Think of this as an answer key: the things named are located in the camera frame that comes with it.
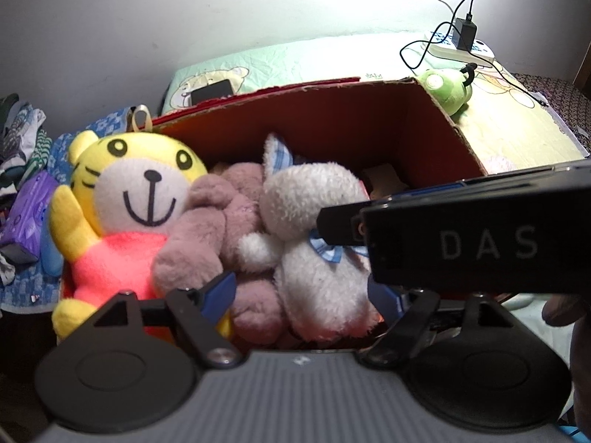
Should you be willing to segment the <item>person's right hand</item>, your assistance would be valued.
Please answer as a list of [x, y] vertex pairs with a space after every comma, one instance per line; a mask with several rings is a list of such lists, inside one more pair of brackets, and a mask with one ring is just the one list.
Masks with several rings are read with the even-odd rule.
[[574, 415], [578, 428], [590, 437], [591, 346], [590, 297], [554, 295], [545, 304], [544, 321], [554, 327], [574, 325], [570, 367], [574, 385]]

